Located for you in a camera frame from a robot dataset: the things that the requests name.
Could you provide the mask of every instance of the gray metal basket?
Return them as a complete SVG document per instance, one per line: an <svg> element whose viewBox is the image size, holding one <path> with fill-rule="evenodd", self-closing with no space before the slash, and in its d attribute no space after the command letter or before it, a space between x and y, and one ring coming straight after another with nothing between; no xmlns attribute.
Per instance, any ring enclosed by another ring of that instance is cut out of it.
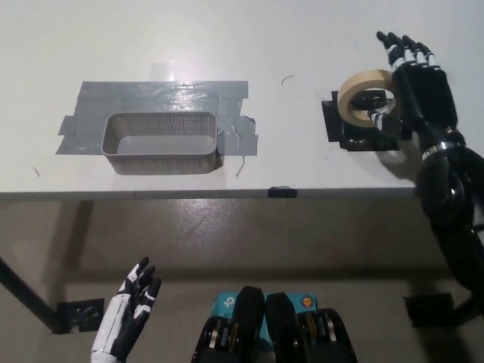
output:
<svg viewBox="0 0 484 363"><path fill-rule="evenodd" d="M210 112L115 113L101 149L118 174L204 174L216 164L217 119Z"/></svg>

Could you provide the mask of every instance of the teal box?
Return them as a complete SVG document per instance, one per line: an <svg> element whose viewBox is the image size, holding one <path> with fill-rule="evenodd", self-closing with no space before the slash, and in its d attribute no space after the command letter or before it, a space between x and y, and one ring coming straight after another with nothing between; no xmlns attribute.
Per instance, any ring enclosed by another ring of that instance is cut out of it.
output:
<svg viewBox="0 0 484 363"><path fill-rule="evenodd" d="M220 293L217 295L212 304L212 315L231 318L237 295L238 293ZM294 305L296 314L299 312L313 312L318 309L318 301L313 293L286 293L286 295ZM265 317L260 331L260 340L262 341L262 347L272 348L272 342L267 331Z"/></svg>

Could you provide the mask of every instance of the sticker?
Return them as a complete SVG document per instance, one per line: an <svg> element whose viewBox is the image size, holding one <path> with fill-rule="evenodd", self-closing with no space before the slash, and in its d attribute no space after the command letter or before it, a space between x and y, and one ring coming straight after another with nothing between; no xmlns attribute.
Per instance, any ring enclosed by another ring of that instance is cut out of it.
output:
<svg viewBox="0 0 484 363"><path fill-rule="evenodd" d="M227 308L228 308L230 305L234 305L234 304L235 304L235 299L234 299L232 296L228 297L228 298L226 299L226 301L224 302L224 305L225 305L225 307L227 307Z"/></svg>
<svg viewBox="0 0 484 363"><path fill-rule="evenodd" d="M314 299L310 295L305 295L301 298L301 305L304 308L312 308L312 306L315 304Z"/></svg>

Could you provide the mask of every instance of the white robotic hand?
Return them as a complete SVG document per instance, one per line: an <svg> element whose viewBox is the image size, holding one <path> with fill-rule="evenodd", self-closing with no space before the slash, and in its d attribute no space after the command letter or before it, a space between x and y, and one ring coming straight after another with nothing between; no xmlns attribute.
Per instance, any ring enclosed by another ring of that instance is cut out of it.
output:
<svg viewBox="0 0 484 363"><path fill-rule="evenodd" d="M111 299L91 350L91 363L125 362L150 317L161 280L144 257Z"/></svg>

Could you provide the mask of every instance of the black mount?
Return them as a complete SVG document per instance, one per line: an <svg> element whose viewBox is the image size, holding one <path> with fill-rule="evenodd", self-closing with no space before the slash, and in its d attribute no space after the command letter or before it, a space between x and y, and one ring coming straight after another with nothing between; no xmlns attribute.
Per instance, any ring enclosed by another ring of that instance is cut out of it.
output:
<svg viewBox="0 0 484 363"><path fill-rule="evenodd" d="M450 293L405 297L413 327L458 327L481 313L472 297L454 307Z"/></svg>
<svg viewBox="0 0 484 363"><path fill-rule="evenodd" d="M339 142L348 151L388 151L399 150L393 137L382 134L376 127L357 127L344 121L338 112L338 92L331 92L331 101L322 101L324 123L329 142ZM359 110L376 110L388 104L385 91L363 91L352 100ZM411 140L411 130L405 125L401 140Z"/></svg>
<svg viewBox="0 0 484 363"><path fill-rule="evenodd" d="M57 317L65 321L68 331L97 331L104 317L104 299L91 299L57 304Z"/></svg>

